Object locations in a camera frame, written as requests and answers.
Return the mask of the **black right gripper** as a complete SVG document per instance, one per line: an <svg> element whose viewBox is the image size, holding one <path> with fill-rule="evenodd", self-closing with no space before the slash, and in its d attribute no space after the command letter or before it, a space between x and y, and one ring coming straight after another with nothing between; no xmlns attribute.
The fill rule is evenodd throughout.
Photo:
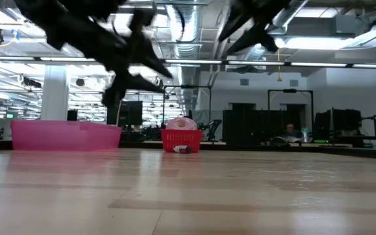
<svg viewBox="0 0 376 235"><path fill-rule="evenodd" d="M237 0L242 14L231 12L219 34L219 42L228 39L235 31L252 19L255 23L228 50L231 55L248 47L260 44L269 52L278 51L274 38L265 30L261 23L272 23L273 18L283 9L290 7L291 0Z"/></svg>

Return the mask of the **silver spiral air duct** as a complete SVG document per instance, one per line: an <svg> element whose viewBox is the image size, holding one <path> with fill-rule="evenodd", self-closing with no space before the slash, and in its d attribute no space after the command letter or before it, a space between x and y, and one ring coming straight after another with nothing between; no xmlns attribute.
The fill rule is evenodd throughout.
<svg viewBox="0 0 376 235"><path fill-rule="evenodd" d="M198 46L199 27L201 23L201 10L196 5L187 4L190 0L170 0L166 6L169 16L169 26L172 40L175 40L174 55L176 59L198 59L200 46ZM177 69L179 85L194 85L197 69L194 65L180 65ZM188 112L195 106L194 89L181 89L180 101L182 110Z"/></svg>
<svg viewBox="0 0 376 235"><path fill-rule="evenodd" d="M265 30L273 38L273 34L285 35L287 33L288 24L297 15L297 13L307 4L309 0L291 0L290 7L288 9L283 9L278 13L272 20L272 23L255 23L264 24ZM249 51L243 57L245 60L259 60L265 52L269 52L260 44L246 48Z"/></svg>

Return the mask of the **black domed object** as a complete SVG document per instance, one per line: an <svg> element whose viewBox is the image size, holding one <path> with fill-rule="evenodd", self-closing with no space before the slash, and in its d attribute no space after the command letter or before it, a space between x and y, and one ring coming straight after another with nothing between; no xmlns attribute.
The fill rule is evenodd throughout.
<svg viewBox="0 0 376 235"><path fill-rule="evenodd" d="M283 138L282 136L276 136L270 140L270 145L271 146L288 146L289 140L286 138Z"/></svg>

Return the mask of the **overhead light bar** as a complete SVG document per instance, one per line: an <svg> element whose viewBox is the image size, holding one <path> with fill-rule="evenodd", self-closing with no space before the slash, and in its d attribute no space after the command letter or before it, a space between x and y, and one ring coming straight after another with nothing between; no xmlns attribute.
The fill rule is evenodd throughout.
<svg viewBox="0 0 376 235"><path fill-rule="evenodd" d="M97 64L94 59L83 57L28 57L28 56L3 56L0 61L21 63L66 63L66 64ZM216 59L159 59L161 63L168 65L251 65L267 67L319 67L341 69L376 69L374 63L314 63L296 61L239 61L239 60L216 60Z"/></svg>

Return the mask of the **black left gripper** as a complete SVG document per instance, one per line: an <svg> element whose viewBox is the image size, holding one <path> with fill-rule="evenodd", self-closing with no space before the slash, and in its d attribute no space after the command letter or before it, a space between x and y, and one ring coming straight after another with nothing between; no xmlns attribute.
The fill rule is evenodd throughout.
<svg viewBox="0 0 376 235"><path fill-rule="evenodd" d="M173 78L146 40L143 33L120 35L102 30L90 38L91 42L86 47L86 57L103 64L108 71L127 70L130 64L138 63L167 78ZM163 88L152 84L140 74L132 75L127 72L116 75L111 86L104 90L102 104L116 105L124 98L128 89L163 93Z"/></svg>

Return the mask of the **person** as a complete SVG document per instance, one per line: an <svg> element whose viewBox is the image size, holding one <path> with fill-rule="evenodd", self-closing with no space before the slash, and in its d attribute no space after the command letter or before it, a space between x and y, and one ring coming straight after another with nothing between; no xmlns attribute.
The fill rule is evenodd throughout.
<svg viewBox="0 0 376 235"><path fill-rule="evenodd" d="M287 138L289 137L300 138L301 132L299 130L296 130L293 124L289 123L286 127L285 136Z"/></svg>

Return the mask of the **black computer monitor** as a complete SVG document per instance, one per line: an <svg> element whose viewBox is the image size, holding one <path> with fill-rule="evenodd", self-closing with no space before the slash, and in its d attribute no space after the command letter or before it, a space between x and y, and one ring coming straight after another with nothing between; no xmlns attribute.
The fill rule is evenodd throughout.
<svg viewBox="0 0 376 235"><path fill-rule="evenodd" d="M356 136L360 133L362 116L359 110L329 109L315 114L314 140L329 140L341 136Z"/></svg>
<svg viewBox="0 0 376 235"><path fill-rule="evenodd" d="M122 101L121 105L107 108L107 125L142 125L142 101Z"/></svg>

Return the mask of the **red plastic mesh basket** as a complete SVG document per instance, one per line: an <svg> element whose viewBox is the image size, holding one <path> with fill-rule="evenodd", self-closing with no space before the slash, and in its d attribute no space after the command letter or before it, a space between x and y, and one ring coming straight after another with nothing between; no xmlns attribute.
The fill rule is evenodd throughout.
<svg viewBox="0 0 376 235"><path fill-rule="evenodd" d="M192 153L200 149L201 130L162 129L161 140L165 152L173 152L176 146L189 146Z"/></svg>

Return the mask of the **black office chair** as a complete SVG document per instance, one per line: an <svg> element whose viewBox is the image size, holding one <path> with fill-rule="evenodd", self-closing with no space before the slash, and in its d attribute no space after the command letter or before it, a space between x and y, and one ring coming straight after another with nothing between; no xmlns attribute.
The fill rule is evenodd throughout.
<svg viewBox="0 0 376 235"><path fill-rule="evenodd" d="M218 129L218 127L220 126L220 124L222 124L222 120L221 119L214 119L214 120L211 120L206 126L205 126L205 131L207 131L207 134L206 134L206 140L209 141L209 142L214 142L215 141L215 133Z"/></svg>

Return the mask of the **pink icing toy donut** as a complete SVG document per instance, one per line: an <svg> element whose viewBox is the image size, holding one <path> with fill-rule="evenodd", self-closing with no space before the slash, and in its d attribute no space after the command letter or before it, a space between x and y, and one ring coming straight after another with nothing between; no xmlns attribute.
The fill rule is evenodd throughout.
<svg viewBox="0 0 376 235"><path fill-rule="evenodd" d="M188 117L176 117L167 123L166 129L193 131L197 130L197 124Z"/></svg>

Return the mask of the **black partition screen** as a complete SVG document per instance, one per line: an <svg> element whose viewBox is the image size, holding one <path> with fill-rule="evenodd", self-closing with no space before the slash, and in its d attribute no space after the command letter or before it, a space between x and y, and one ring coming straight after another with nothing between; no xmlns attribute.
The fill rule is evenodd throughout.
<svg viewBox="0 0 376 235"><path fill-rule="evenodd" d="M231 146L261 145L283 133L284 120L280 110L224 110L223 141Z"/></svg>

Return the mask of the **black metal rig frame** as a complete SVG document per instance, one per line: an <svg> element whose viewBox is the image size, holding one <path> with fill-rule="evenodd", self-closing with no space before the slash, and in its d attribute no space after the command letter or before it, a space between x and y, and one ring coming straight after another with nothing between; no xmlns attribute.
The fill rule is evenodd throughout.
<svg viewBox="0 0 376 235"><path fill-rule="evenodd" d="M314 125L314 94L313 90L303 90L303 89L269 89L267 91L267 115L268 115L268 126L270 126L271 117L270 117L270 103L271 103L271 92L282 92L282 93L309 93L310 94L310 102L311 102L311 128L313 128Z"/></svg>
<svg viewBox="0 0 376 235"><path fill-rule="evenodd" d="M166 88L168 87L172 87L172 91L170 92L166 92ZM196 85L165 85L164 86L164 91L163 91L163 104L162 104L162 107L163 107L163 111L162 111L162 122L161 122L161 128L162 129L165 129L166 128L166 123L165 123L165 100L166 100L166 96L171 94L174 90L174 88L179 88L180 90L183 90L183 89L195 89L195 90L199 90L199 91L202 91L202 89L208 89L208 98L209 98L209 123L212 122L212 110L211 110L211 106L212 106L212 87L211 86L196 86ZM188 109L188 111L186 111L186 116L183 116L183 118L189 118L189 119L193 119L193 113L192 113L192 110ZM209 129L210 128L210 124L201 124L199 129L202 129L202 130L205 130L205 129Z"/></svg>

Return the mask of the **pink plastic bin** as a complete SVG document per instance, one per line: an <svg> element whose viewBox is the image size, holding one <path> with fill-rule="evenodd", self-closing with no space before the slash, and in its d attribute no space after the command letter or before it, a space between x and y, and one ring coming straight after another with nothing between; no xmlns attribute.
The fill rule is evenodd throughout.
<svg viewBox="0 0 376 235"><path fill-rule="evenodd" d="M116 149L121 128L88 121L15 119L12 145L22 151L97 151Z"/></svg>

